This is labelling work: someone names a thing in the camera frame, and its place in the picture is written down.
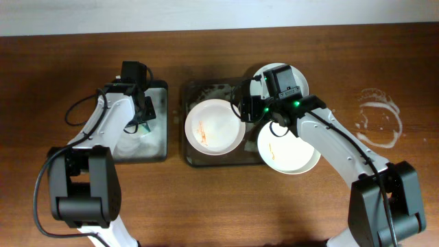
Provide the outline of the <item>pink-white plate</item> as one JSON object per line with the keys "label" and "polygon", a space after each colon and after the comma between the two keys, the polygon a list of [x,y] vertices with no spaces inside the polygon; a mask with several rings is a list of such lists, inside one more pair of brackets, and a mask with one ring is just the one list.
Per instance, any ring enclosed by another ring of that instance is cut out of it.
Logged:
{"label": "pink-white plate", "polygon": [[224,99],[208,99],[196,104],[185,120],[189,144],[209,156],[232,152],[246,133],[246,124],[233,112],[236,109]]}

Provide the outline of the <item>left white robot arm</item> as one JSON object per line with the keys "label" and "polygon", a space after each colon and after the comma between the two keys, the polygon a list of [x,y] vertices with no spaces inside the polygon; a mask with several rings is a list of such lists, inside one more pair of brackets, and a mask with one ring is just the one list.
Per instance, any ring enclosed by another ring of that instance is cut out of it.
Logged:
{"label": "left white robot arm", "polygon": [[81,132],[52,148],[48,174],[51,214],[95,246],[138,246],[121,220],[121,187],[112,153],[126,126],[153,119],[149,83],[115,80],[97,91],[97,104]]}

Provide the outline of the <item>green sponge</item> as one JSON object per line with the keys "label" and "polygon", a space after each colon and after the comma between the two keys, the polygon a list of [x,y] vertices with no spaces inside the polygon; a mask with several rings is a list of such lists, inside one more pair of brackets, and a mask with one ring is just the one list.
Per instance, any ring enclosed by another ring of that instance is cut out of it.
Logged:
{"label": "green sponge", "polygon": [[148,126],[147,123],[140,123],[138,126],[138,133],[145,135],[145,134],[149,134],[151,132],[150,127]]}

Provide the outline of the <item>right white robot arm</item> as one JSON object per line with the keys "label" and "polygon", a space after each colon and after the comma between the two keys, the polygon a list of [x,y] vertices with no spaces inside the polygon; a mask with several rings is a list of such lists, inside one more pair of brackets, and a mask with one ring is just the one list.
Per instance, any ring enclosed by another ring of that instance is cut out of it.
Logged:
{"label": "right white robot arm", "polygon": [[315,95],[262,99],[243,96],[244,121],[270,119],[315,148],[351,188],[348,227],[326,246],[398,246],[423,232],[425,211],[416,170],[374,153]]}

